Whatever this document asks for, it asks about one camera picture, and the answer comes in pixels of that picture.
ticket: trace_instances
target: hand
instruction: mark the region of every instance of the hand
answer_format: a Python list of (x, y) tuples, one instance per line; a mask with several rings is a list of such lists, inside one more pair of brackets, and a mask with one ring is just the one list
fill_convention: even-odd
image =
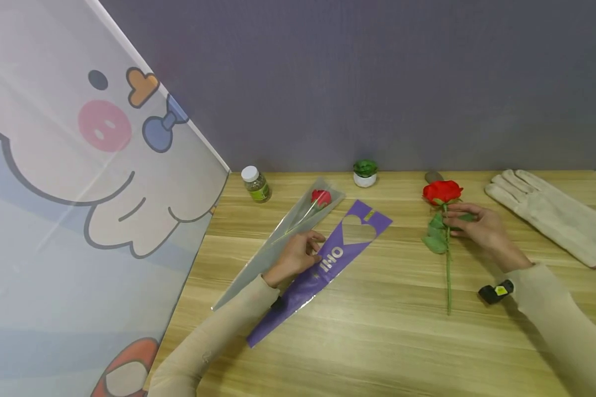
[(314, 230), (294, 235), (287, 242), (276, 264), (262, 275), (262, 279), (269, 287), (277, 288), (289, 277), (306, 271), (322, 260), (322, 256), (316, 255), (316, 252), (320, 251), (318, 242), (323, 241), (324, 235)]
[[(466, 213), (473, 214), (476, 220), (467, 222), (458, 218)], [(450, 231), (450, 235), (471, 238), (490, 254), (503, 272), (532, 266), (527, 256), (510, 241), (501, 217), (493, 210), (474, 204), (451, 204), (448, 206), (448, 212), (444, 213), (444, 217), (446, 226), (461, 229)]]

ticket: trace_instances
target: green leaf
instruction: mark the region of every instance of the green leaf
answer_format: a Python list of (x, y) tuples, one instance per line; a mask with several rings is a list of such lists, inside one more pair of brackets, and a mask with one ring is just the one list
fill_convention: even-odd
[(443, 254), (448, 250), (448, 246), (442, 240), (428, 236), (421, 239), (421, 241), (424, 242), (429, 250), (435, 252), (435, 254)]
[(440, 242), (446, 242), (446, 231), (445, 229), (436, 229), (435, 227), (428, 226), (428, 235)]
[(429, 227), (434, 227), (435, 229), (445, 229), (446, 225), (444, 225), (444, 217), (441, 216), (441, 213), (438, 212), (435, 216), (430, 220)]
[(353, 164), (353, 172), (363, 178), (368, 178), (377, 172), (377, 164), (373, 160), (360, 160)]
[[(465, 213), (461, 217), (459, 217), (459, 219), (461, 219), (462, 221), (466, 221), (466, 222), (473, 222), (473, 221), (476, 221), (477, 220), (477, 217), (475, 217), (471, 213)], [(453, 227), (453, 230), (461, 230), (461, 228), (460, 227)]]

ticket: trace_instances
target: blue bow tie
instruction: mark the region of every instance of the blue bow tie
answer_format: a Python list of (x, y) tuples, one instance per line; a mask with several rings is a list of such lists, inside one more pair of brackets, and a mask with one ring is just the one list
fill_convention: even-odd
[(166, 110), (164, 117), (150, 116), (143, 122), (143, 138), (148, 146), (158, 153), (165, 153), (172, 146), (173, 126), (185, 124), (189, 120), (170, 94), (166, 100)]

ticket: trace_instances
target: white bottle cap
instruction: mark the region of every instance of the white bottle cap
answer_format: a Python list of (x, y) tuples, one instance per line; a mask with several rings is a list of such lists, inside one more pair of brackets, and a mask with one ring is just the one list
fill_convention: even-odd
[(255, 181), (258, 179), (259, 175), (257, 168), (252, 165), (243, 168), (243, 171), (241, 171), (241, 178), (243, 178), (244, 181)]

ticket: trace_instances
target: beige glove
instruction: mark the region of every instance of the beige glove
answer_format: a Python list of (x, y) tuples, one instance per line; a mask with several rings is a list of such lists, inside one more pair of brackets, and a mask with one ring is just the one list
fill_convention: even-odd
[(527, 171), (506, 170), (486, 194), (596, 269), (596, 211)]

